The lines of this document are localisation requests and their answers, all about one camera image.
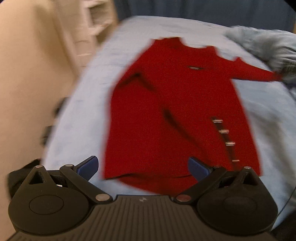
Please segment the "light blue fleece bed cover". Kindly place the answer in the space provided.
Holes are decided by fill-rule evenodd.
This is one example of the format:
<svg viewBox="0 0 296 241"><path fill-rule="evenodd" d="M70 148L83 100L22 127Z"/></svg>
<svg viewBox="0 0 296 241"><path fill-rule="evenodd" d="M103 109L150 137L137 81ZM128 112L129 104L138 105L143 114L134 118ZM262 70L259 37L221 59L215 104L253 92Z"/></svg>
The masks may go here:
<svg viewBox="0 0 296 241"><path fill-rule="evenodd" d="M152 39L181 37L188 46L215 46L219 55L265 69L266 65L225 37L225 26L161 16L125 19L83 73L60 110L43 163L56 170L89 156L103 158L108 131L108 101L119 76ZM295 100L279 82L236 80L262 163L262 182L276 202L280 224L295 211Z"/></svg>

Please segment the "white shelf unit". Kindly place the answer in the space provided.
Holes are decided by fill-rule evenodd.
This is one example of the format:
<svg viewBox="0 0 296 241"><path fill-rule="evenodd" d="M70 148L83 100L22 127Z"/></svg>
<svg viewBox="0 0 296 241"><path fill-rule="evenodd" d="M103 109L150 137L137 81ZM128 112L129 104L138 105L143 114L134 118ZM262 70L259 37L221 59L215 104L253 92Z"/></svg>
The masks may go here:
<svg viewBox="0 0 296 241"><path fill-rule="evenodd" d="M66 56L78 75L117 25L114 1L52 1Z"/></svg>

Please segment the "dark blue curtain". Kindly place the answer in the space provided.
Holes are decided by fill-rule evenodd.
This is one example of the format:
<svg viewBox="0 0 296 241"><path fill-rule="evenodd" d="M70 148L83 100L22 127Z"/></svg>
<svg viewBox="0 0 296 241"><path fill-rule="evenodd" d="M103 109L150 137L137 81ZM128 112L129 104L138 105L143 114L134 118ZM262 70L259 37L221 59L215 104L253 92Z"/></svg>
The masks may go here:
<svg viewBox="0 0 296 241"><path fill-rule="evenodd" d="M191 0L114 1L120 21L131 16L164 16L214 23L226 27L247 26L292 32L295 1Z"/></svg>

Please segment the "grey-blue crumpled blanket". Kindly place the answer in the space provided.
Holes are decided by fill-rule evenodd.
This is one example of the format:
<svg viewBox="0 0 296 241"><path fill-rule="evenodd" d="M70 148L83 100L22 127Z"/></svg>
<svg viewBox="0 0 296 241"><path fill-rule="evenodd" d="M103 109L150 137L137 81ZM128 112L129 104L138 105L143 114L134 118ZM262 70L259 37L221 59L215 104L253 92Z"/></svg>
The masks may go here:
<svg viewBox="0 0 296 241"><path fill-rule="evenodd" d="M295 89L294 33L233 26L225 32L225 36L280 74L288 89Z"/></svg>

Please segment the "red knit sweater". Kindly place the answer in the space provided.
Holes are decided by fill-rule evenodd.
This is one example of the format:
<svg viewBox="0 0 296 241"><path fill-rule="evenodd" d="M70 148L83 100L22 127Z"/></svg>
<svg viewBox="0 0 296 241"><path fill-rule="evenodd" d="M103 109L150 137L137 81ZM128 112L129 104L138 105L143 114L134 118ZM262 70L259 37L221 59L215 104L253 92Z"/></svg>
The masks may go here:
<svg viewBox="0 0 296 241"><path fill-rule="evenodd" d="M188 161L229 171L260 162L233 80L281 77L220 57L213 46L154 40L128 68L110 100L103 177L164 195L196 183Z"/></svg>

